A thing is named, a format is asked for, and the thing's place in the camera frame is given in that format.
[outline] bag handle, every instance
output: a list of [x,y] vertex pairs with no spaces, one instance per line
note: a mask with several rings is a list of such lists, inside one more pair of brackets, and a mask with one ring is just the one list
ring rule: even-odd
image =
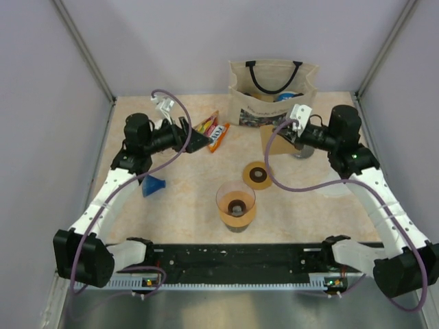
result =
[[288,82],[284,85],[284,87],[282,87],[278,90],[273,90],[273,91],[264,89],[260,84],[258,84],[258,81],[256,81],[256,76],[254,76],[254,70],[253,70],[253,67],[256,65],[256,60],[247,61],[246,67],[248,67],[250,69],[250,74],[252,76],[252,80],[253,80],[254,85],[263,93],[269,94],[269,95],[274,95],[274,94],[279,94],[279,93],[283,92],[289,86],[289,84],[291,84],[291,81],[293,81],[294,77],[297,74],[297,71],[299,70],[299,66],[303,64],[303,62],[296,62],[296,61],[293,61],[293,63],[296,67],[294,68],[293,74],[291,74],[291,77],[288,80]]

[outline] black circle center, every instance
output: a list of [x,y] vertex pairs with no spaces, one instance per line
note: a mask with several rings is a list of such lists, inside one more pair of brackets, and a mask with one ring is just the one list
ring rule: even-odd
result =
[[233,217],[240,217],[246,213],[247,206],[242,200],[233,200],[228,204],[227,210]]
[[255,167],[250,170],[250,179],[256,183],[262,183],[267,179],[267,171],[261,167]]

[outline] white wall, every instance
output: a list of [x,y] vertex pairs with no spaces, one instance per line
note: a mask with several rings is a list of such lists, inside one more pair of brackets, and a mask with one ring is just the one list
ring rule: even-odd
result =
[[421,1],[362,106],[395,195],[439,242],[439,2]]
[[37,328],[52,238],[78,217],[109,103],[50,1],[0,4],[0,326]]
[[404,0],[64,0],[117,95],[225,93],[228,60],[321,65],[323,90],[357,90]]

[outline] printed picture on bag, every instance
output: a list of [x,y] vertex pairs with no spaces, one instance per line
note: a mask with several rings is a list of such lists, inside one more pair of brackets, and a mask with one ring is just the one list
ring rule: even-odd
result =
[[285,113],[273,117],[256,117],[253,114],[241,109],[239,114],[239,125],[247,127],[262,127],[263,125],[278,125],[285,118]]

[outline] gray floor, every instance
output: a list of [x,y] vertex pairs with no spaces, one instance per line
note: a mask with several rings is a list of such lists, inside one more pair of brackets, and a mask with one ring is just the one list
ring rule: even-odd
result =
[[[112,293],[86,291],[75,299],[74,313],[82,316]],[[417,300],[407,294],[398,301],[407,307]],[[163,291],[144,302],[126,295],[105,303],[84,321],[67,319],[64,328],[421,329],[426,325],[422,313],[398,310],[372,280],[365,280],[351,294],[330,300],[291,291]]]

